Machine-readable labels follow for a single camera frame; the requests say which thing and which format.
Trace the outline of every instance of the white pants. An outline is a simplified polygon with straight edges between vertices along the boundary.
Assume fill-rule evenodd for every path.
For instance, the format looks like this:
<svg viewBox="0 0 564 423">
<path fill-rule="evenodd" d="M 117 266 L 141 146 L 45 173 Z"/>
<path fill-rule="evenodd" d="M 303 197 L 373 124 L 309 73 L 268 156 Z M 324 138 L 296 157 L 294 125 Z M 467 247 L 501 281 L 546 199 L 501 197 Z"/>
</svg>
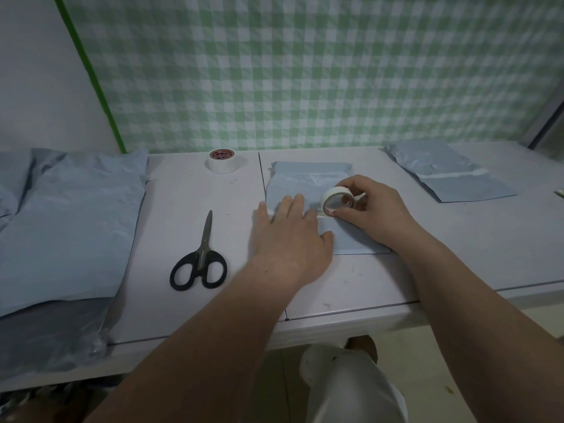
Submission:
<svg viewBox="0 0 564 423">
<path fill-rule="evenodd" d="M 407 423 L 402 394 L 364 352 L 313 345 L 300 363 L 307 423 Z"/>
</svg>

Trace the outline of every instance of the left hand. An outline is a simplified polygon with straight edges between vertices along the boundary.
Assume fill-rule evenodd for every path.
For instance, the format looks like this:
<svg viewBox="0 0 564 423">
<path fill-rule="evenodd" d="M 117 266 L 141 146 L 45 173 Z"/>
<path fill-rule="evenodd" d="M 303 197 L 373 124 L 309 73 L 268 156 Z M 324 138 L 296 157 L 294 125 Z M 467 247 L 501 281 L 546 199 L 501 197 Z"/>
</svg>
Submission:
<svg viewBox="0 0 564 423">
<path fill-rule="evenodd" d="M 286 196 L 270 220 L 266 204 L 258 205 L 252 243 L 254 259 L 279 282 L 301 288 L 320 277 L 333 259 L 333 232 L 318 234 L 317 213 L 303 214 L 303 196 Z"/>
</svg>

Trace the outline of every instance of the tiled floor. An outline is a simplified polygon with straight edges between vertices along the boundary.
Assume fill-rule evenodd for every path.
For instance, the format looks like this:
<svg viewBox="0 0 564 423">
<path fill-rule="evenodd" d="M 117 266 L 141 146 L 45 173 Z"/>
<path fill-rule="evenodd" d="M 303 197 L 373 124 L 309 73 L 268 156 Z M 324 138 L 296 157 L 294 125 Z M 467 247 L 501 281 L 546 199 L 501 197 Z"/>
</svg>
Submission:
<svg viewBox="0 0 564 423">
<path fill-rule="evenodd" d="M 525 313 L 555 337 L 564 335 L 564 305 Z M 430 327 L 372 335 L 378 366 L 403 393 L 410 423 L 476 420 L 452 379 Z M 257 374 L 243 423 L 304 423 L 309 388 L 298 366 L 306 346 L 268 352 Z"/>
</svg>

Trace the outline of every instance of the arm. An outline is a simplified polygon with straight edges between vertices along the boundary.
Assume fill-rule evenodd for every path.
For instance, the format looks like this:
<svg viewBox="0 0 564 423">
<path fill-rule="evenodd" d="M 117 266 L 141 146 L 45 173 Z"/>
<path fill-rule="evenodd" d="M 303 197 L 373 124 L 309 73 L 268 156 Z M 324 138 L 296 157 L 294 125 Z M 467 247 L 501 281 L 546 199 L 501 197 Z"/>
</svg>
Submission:
<svg viewBox="0 0 564 423">
<path fill-rule="evenodd" d="M 238 421 L 279 316 L 333 256 L 333 233 L 318 235 L 301 195 L 286 196 L 272 223 L 261 202 L 253 242 L 256 255 L 229 285 L 147 356 L 88 423 Z"/>
<path fill-rule="evenodd" d="M 340 184 L 358 209 L 337 216 L 394 249 L 413 275 L 441 352 L 479 422 L 557 422 L 564 348 L 477 277 L 409 214 L 399 193 L 367 177 Z"/>
</svg>

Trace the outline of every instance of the green checkered curtain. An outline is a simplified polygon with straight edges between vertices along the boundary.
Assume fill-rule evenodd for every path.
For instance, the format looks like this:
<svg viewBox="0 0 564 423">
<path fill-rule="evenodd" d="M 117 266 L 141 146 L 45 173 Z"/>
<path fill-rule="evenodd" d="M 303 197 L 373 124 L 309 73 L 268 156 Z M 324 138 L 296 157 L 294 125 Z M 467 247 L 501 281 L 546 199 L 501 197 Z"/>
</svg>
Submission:
<svg viewBox="0 0 564 423">
<path fill-rule="evenodd" d="M 564 0 L 64 0 L 128 151 L 515 140 Z"/>
</svg>

